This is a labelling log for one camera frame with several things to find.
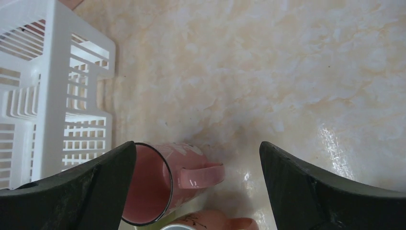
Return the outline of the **pink patterned mug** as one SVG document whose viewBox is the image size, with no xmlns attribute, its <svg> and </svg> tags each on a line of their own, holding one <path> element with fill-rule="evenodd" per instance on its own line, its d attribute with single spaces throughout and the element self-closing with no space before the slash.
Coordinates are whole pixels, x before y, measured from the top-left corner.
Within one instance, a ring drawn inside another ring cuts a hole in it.
<svg viewBox="0 0 406 230">
<path fill-rule="evenodd" d="M 188 143 L 136 143 L 136 162 L 122 220 L 147 226 L 221 183 L 225 166 Z"/>
</svg>

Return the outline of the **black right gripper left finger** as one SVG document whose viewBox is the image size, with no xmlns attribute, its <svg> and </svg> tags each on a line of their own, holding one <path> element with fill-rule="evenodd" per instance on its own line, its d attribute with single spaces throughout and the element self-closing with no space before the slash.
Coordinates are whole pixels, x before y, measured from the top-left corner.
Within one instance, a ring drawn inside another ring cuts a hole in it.
<svg viewBox="0 0 406 230">
<path fill-rule="evenodd" d="M 128 141 L 88 162 L 0 192 L 3 230 L 116 230 L 136 162 Z"/>
</svg>

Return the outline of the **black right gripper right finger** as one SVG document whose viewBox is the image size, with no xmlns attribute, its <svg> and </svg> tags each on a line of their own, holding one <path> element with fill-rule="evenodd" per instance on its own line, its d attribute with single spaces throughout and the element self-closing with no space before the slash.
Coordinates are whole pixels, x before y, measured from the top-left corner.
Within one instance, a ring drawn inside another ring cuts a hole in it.
<svg viewBox="0 0 406 230">
<path fill-rule="evenodd" d="M 336 175 L 264 141 L 259 148 L 280 230 L 403 230 L 404 192 Z"/>
</svg>

